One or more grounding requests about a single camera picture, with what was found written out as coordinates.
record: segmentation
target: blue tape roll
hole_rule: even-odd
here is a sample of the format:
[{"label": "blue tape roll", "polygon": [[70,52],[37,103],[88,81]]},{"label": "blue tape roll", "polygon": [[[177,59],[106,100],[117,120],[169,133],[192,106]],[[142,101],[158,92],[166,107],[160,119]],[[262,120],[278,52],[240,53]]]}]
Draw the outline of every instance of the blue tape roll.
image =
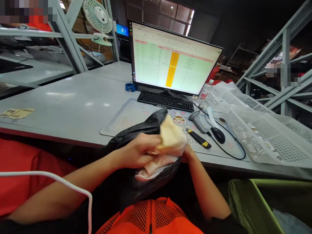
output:
[{"label": "blue tape roll", "polygon": [[137,91],[137,85],[134,85],[132,83],[126,83],[125,87],[126,87],[126,91],[127,92],[135,92],[135,91]]}]

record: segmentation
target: electric fan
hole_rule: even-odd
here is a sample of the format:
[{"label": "electric fan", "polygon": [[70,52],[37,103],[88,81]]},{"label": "electric fan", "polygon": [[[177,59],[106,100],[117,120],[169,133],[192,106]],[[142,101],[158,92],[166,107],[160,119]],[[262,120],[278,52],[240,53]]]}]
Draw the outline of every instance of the electric fan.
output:
[{"label": "electric fan", "polygon": [[113,24],[103,5],[96,0],[85,0],[83,10],[88,22],[100,32],[94,33],[99,39],[92,39],[92,41],[100,45],[112,46],[107,40],[108,35],[106,33],[112,30]]}]

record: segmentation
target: small monitor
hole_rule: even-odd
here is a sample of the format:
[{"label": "small monitor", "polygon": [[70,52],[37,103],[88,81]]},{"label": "small monitor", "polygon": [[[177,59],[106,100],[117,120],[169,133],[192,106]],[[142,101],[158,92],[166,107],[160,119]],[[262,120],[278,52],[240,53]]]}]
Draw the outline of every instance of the small monitor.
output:
[{"label": "small monitor", "polygon": [[223,48],[129,20],[133,83],[198,95]]},{"label": "small monitor", "polygon": [[128,27],[116,24],[117,33],[123,36],[129,36]]}]

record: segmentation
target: monitor stand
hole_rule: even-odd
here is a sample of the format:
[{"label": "monitor stand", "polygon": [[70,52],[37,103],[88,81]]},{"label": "monitor stand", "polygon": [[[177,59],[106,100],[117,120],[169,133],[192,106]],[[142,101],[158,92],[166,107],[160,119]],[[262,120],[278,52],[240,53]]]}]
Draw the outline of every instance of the monitor stand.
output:
[{"label": "monitor stand", "polygon": [[159,93],[159,94],[162,94],[162,95],[165,95],[165,96],[169,96],[169,97],[173,97],[167,90]]}]

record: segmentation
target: blue screen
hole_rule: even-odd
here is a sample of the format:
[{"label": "blue screen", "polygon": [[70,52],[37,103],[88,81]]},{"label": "blue screen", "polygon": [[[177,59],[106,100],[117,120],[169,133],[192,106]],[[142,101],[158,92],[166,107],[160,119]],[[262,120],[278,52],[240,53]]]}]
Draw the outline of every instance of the blue screen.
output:
[{"label": "blue screen", "polygon": [[128,31],[128,27],[126,26],[122,26],[120,24],[116,24],[117,27],[117,33],[124,35],[124,36],[129,36],[129,31]]}]

